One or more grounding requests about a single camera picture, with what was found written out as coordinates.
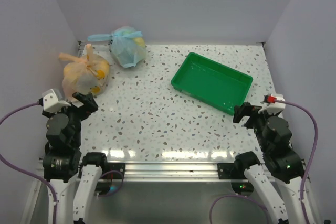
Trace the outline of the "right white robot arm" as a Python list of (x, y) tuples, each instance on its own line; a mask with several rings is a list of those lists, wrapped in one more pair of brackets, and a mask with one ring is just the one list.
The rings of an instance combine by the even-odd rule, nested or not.
[(253, 185), (272, 223), (318, 223), (305, 186), (308, 167), (290, 146), (292, 132), (279, 116), (284, 108), (282, 101), (264, 108), (248, 102), (234, 108), (233, 122), (248, 117), (244, 126), (253, 130), (264, 160), (252, 151), (239, 154), (235, 170)]

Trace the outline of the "orange banana-print plastic bag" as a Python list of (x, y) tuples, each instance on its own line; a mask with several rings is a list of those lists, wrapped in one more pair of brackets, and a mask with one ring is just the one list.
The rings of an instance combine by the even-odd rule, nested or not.
[(86, 44), (86, 53), (81, 57), (60, 53), (58, 58), (67, 61), (63, 70), (62, 88), (67, 100), (75, 102), (74, 93), (99, 95), (108, 83), (110, 64), (93, 52), (92, 44)]

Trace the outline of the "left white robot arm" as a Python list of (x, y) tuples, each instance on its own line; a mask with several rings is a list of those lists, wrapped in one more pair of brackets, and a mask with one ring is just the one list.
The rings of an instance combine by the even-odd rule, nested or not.
[(49, 223), (88, 223), (89, 208), (100, 176), (107, 166), (105, 153), (81, 155), (81, 123), (98, 110), (93, 95), (76, 92), (76, 106), (58, 89), (42, 94), (47, 144), (43, 158), (48, 188)]

